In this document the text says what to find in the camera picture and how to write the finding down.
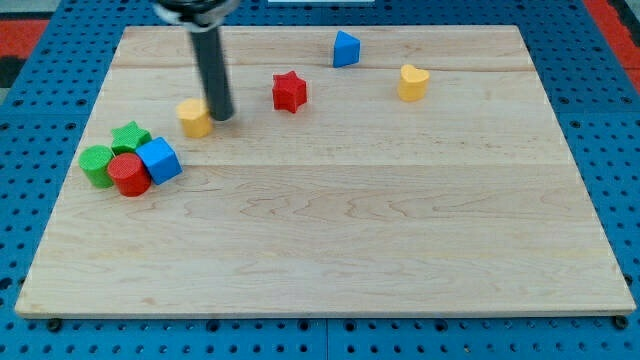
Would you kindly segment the silver rod mount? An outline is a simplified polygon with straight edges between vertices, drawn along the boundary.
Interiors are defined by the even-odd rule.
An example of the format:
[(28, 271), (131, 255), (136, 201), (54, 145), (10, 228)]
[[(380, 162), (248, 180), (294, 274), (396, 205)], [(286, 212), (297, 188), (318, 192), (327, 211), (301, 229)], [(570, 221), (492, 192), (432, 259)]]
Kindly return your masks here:
[(185, 28), (215, 28), (235, 11), (240, 0), (156, 0), (153, 10), (163, 21)]

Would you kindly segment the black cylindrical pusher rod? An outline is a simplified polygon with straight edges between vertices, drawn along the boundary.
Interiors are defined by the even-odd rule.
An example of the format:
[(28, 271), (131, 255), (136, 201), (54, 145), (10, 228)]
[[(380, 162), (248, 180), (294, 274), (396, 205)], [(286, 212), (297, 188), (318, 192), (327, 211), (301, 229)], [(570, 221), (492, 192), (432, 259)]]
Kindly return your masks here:
[(219, 29), (190, 34), (210, 116), (227, 121), (235, 113)]

